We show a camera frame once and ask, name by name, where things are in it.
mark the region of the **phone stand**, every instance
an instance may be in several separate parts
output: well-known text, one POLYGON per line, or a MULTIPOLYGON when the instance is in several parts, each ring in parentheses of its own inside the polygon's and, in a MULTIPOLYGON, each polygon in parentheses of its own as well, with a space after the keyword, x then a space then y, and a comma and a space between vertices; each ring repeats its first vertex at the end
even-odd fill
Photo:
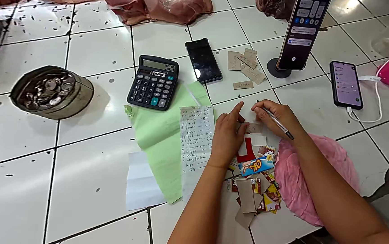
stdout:
POLYGON ((290 76, 292 70, 290 70, 290 69, 278 69, 277 68, 277 61, 278 61, 278 58, 273 58, 270 61, 268 61, 267 69, 270 72, 270 74, 272 74, 274 77, 281 78, 281 79, 290 76))

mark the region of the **black smartphone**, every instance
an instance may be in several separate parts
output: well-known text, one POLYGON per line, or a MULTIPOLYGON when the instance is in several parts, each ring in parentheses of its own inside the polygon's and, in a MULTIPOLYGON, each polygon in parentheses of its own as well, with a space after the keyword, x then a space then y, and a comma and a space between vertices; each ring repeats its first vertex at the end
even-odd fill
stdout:
POLYGON ((362 109, 363 101, 355 65, 332 61, 330 73, 334 104, 345 108, 362 109))
POLYGON ((187 48, 188 56, 190 56, 197 80, 201 84, 223 78, 208 39, 203 38, 197 41, 186 42, 185 47, 187 48))
POLYGON ((330 0, 296 0, 278 60, 279 69, 302 70, 330 0))

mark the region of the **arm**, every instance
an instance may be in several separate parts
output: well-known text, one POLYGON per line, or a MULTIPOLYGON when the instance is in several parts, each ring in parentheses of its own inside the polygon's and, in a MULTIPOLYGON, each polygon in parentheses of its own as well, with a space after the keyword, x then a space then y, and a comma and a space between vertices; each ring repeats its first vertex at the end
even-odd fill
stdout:
POLYGON ((252 110, 270 130, 296 148, 316 212, 339 243, 389 243, 389 229, 381 217, 327 161, 287 105, 262 100, 252 110), (279 129, 261 109, 263 106, 270 109, 295 140, 290 140, 279 129))
POLYGON ((243 104, 238 103, 230 114, 222 114, 217 119, 211 156, 168 244, 216 243, 223 179, 244 140, 248 125, 244 123, 235 130, 237 121, 244 122, 239 115, 243 104))

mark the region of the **teal plus button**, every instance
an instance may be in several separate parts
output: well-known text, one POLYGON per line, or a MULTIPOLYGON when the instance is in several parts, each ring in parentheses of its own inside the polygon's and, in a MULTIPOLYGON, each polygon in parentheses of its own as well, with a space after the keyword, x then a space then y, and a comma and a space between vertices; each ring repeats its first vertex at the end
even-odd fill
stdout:
POLYGON ((155 106, 155 105, 157 105, 157 103, 158 103, 158 98, 157 97, 152 98, 151 105, 155 106))

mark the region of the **lined paper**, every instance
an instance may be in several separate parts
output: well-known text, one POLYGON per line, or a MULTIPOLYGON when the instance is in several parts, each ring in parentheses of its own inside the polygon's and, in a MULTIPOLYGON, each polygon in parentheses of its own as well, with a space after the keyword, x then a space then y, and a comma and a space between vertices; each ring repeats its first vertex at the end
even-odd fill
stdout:
POLYGON ((187 204, 211 155, 214 111, 212 106, 180 110, 182 201, 187 204))

